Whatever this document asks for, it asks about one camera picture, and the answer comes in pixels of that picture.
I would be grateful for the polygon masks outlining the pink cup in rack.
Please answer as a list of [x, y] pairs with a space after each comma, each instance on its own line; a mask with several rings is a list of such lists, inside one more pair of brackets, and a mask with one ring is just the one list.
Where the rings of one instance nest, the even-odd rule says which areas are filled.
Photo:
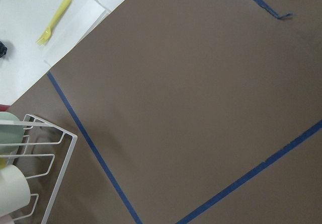
[[14, 224], [14, 221], [10, 215], [5, 215], [0, 217], [0, 224]]

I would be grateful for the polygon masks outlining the red cylinder bottle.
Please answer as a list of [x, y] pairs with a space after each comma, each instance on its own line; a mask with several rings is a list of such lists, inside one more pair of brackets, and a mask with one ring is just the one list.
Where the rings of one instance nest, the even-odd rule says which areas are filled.
[[1, 112], [5, 112], [9, 109], [10, 106], [8, 105], [3, 105], [3, 104], [0, 104], [0, 111]]

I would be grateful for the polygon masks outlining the white cup in rack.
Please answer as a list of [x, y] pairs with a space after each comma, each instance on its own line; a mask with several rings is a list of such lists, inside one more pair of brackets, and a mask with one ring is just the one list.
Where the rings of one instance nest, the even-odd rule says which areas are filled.
[[31, 191], [26, 177], [14, 165], [1, 169], [1, 217], [27, 206]]

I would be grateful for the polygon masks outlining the yellow spoon on desk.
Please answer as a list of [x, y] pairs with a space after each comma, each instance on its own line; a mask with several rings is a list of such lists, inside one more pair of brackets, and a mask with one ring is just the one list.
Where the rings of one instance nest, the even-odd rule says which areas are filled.
[[38, 45], [45, 44], [52, 36], [52, 32], [62, 17], [62, 15], [65, 13], [65, 11], [68, 9], [70, 6], [72, 0], [62, 0], [61, 4], [59, 5], [58, 9], [54, 13], [52, 19], [50, 20], [49, 24], [47, 25], [46, 29], [44, 32], [41, 34], [41, 36], [38, 38], [36, 43]]

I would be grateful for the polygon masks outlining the yellow cup in rack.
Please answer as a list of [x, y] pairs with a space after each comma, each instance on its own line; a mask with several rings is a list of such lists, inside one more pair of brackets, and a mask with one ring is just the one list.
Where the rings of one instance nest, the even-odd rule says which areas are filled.
[[6, 159], [0, 158], [0, 169], [4, 168], [6, 165]]

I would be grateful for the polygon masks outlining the green cup in rack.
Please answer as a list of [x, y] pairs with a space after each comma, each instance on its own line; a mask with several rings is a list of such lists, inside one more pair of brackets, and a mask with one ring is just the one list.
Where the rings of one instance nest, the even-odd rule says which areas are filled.
[[24, 127], [19, 125], [1, 125], [1, 154], [11, 153], [19, 146], [12, 143], [22, 143]]

